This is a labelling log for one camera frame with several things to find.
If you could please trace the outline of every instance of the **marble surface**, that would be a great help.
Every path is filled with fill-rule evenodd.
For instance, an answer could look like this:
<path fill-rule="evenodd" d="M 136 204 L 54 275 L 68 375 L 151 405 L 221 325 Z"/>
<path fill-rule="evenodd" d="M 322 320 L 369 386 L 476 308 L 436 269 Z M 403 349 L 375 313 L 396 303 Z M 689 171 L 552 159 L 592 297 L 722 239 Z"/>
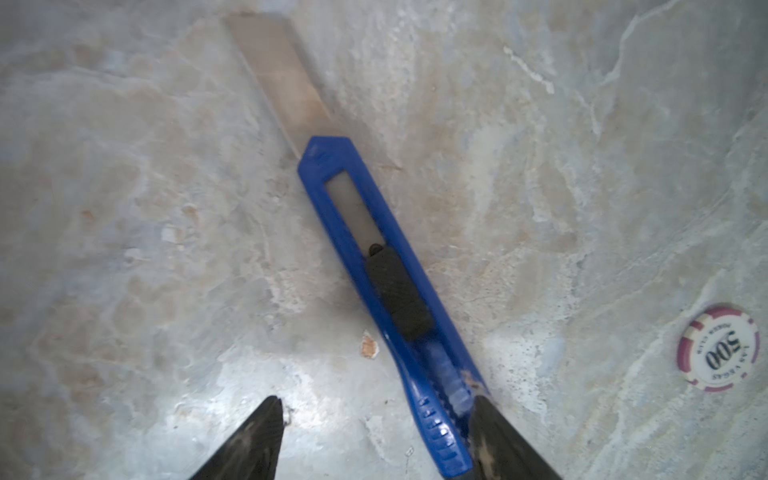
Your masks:
<path fill-rule="evenodd" d="M 268 395 L 278 478 L 436 480 L 220 16 L 276 12 L 502 411 L 565 480 L 768 472 L 763 0 L 18 0 L 0 19 L 0 472 L 185 479 Z"/>

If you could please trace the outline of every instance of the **blue utility knife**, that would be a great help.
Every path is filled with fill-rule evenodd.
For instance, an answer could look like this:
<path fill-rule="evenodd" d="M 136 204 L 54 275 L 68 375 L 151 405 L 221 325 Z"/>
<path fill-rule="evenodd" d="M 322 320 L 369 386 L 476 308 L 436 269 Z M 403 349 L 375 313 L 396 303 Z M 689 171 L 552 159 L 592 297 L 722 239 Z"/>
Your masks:
<path fill-rule="evenodd" d="M 225 18 L 269 101 L 336 252 L 384 336 L 445 478 L 471 478 L 469 417 L 485 384 L 352 141 L 331 120 L 280 21 Z"/>

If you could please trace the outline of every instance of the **red and white poker chip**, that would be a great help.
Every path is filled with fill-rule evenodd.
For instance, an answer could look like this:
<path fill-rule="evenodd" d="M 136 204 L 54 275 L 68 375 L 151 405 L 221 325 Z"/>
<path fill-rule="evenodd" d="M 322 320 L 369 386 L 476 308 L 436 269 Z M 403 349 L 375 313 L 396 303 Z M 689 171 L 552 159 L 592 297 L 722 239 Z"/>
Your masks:
<path fill-rule="evenodd" d="M 690 323 L 677 347 L 677 366 L 705 392 L 722 392 L 747 377 L 757 361 L 760 334 L 746 313 L 716 306 Z"/>

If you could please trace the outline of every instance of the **blue plastic handle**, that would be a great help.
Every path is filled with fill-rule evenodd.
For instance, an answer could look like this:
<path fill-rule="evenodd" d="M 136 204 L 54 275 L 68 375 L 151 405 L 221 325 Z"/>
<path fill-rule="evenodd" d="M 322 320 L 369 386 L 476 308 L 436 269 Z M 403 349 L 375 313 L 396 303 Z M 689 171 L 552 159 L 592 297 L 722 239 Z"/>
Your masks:
<path fill-rule="evenodd" d="M 325 183 L 346 171 L 357 187 L 387 245 L 400 255 L 413 283 L 435 319 L 435 329 L 407 343 L 398 333 L 365 271 L 358 248 Z M 299 176 L 336 252 L 352 277 L 395 359 L 411 412 L 440 473 L 456 477 L 472 469 L 466 448 L 472 393 L 485 390 L 472 358 L 432 288 L 384 197 L 347 137 L 312 137 L 299 163 Z"/>

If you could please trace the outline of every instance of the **dark pointed object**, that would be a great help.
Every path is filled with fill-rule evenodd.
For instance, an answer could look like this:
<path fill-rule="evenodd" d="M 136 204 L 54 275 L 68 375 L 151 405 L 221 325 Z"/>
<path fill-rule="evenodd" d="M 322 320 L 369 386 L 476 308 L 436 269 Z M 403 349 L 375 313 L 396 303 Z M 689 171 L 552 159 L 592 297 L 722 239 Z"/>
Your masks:
<path fill-rule="evenodd" d="M 469 417 L 475 480 L 562 480 L 484 396 Z"/>
<path fill-rule="evenodd" d="M 267 397 L 190 480 L 274 480 L 283 402 Z"/>

